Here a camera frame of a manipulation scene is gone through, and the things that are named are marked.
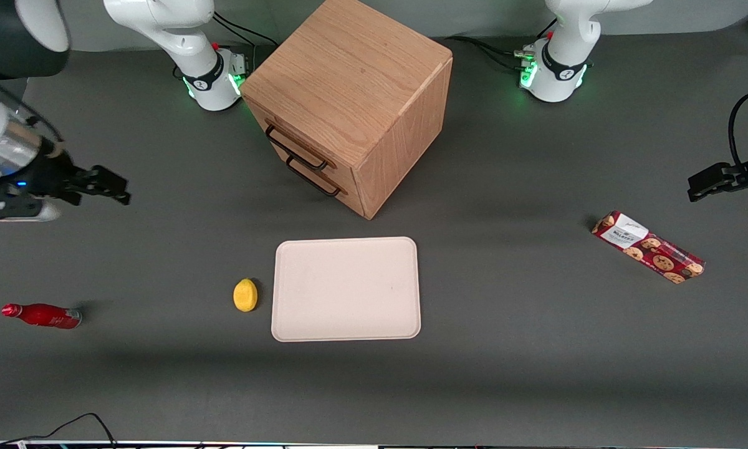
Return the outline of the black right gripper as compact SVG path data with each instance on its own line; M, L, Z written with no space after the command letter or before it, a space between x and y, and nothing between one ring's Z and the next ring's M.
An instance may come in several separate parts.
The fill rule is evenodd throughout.
M36 157L12 176L12 198L22 206L46 206L47 199L79 205L84 195L102 196L129 205L127 180L101 165L83 170L67 150Z

